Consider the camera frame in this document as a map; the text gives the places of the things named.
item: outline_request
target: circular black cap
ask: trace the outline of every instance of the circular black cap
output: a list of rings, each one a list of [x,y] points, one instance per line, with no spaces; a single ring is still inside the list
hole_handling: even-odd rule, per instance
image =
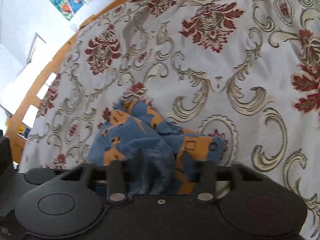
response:
[[[23,195],[15,215],[27,231],[57,237],[85,230],[102,210],[100,198],[84,183],[52,180]]]
[[[24,179],[34,185],[41,185],[55,177],[55,173],[50,168],[34,168],[24,174]]]
[[[300,197],[286,189],[254,191],[254,187],[251,192],[231,191],[222,198],[221,213],[232,226],[263,237],[290,235],[302,227],[307,208]]]

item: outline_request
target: white patterned fabric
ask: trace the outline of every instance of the white patterned fabric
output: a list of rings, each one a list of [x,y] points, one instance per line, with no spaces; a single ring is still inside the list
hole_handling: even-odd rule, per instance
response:
[[[120,98],[225,141],[304,198],[320,236],[320,0],[132,0],[80,32],[41,103],[20,171],[71,169]]]

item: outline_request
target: blue cloth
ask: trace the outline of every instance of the blue cloth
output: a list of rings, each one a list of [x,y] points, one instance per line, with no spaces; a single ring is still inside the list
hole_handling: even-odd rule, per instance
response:
[[[194,162],[218,162],[224,142],[166,122],[149,105],[121,100],[101,126],[88,160],[98,166],[131,160],[131,194],[189,193]]]

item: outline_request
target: crumpled garment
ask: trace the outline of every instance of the crumpled garment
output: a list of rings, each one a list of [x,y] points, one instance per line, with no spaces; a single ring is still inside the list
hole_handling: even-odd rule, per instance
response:
[[[218,162],[220,137],[209,137],[166,122],[151,106],[121,100],[101,126],[87,159],[95,165],[130,160],[132,194],[190,193],[195,161]]]

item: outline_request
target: hole in wooden rail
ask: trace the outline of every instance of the hole in wooden rail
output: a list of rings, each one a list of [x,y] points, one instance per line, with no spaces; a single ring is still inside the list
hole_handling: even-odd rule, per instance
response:
[[[37,93],[37,97],[39,99],[43,99],[45,94],[47,93],[49,87],[51,86],[52,82],[54,81],[54,79],[57,77],[56,73],[51,73],[50,76],[48,77],[48,79],[46,80],[46,82],[42,85],[42,87],[40,88],[39,92]]]
[[[22,122],[26,126],[33,128],[33,124],[35,122],[37,113],[38,113],[38,108],[36,108],[34,105],[30,105]]]

